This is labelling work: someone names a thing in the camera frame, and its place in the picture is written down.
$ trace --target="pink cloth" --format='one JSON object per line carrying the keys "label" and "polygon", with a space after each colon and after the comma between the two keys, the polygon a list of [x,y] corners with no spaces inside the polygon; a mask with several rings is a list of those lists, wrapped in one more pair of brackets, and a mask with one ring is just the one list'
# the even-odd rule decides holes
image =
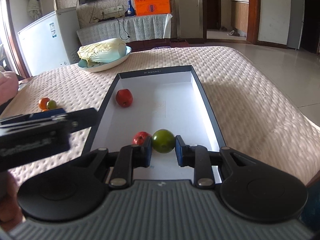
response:
{"label": "pink cloth", "polygon": [[18,93],[19,82],[15,72],[0,72],[0,105]]}

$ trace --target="metal rivet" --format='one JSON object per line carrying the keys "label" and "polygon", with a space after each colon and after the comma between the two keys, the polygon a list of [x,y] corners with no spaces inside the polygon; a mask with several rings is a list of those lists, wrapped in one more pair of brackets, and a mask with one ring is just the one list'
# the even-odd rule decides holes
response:
{"label": "metal rivet", "polygon": [[112,179],[110,181],[110,184],[112,186],[116,186],[116,187],[120,187],[120,186],[123,186],[127,183],[127,181],[123,178],[115,178],[115,179]]}
{"label": "metal rivet", "polygon": [[211,186],[213,184],[213,180],[209,178],[202,178],[198,180],[199,186]]}

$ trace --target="tile floor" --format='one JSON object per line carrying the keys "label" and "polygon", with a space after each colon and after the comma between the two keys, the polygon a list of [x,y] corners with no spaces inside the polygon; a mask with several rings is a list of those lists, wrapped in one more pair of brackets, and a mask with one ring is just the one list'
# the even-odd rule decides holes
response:
{"label": "tile floor", "polygon": [[228,33],[231,31],[228,30],[227,32],[221,32],[218,30],[207,30],[207,39],[226,39],[226,40],[242,40],[245,41],[246,37],[236,37],[230,36]]}
{"label": "tile floor", "polygon": [[253,62],[300,111],[320,126],[320,56],[305,50],[239,43],[198,46],[232,47]]}

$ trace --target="blue vase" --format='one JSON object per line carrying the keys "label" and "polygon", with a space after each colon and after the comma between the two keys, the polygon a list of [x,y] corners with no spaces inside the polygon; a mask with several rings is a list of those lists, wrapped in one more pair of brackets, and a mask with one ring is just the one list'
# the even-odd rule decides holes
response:
{"label": "blue vase", "polygon": [[124,16],[135,16],[136,15],[136,11],[134,10],[131,0],[128,0],[128,9],[127,11],[124,13]]}

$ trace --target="orange fruit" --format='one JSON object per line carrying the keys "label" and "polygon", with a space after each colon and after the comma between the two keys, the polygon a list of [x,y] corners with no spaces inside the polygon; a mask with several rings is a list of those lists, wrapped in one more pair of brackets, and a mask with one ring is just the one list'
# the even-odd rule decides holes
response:
{"label": "orange fruit", "polygon": [[39,100],[39,107],[40,109],[44,110],[47,109],[47,103],[50,101],[50,98],[41,98]]}

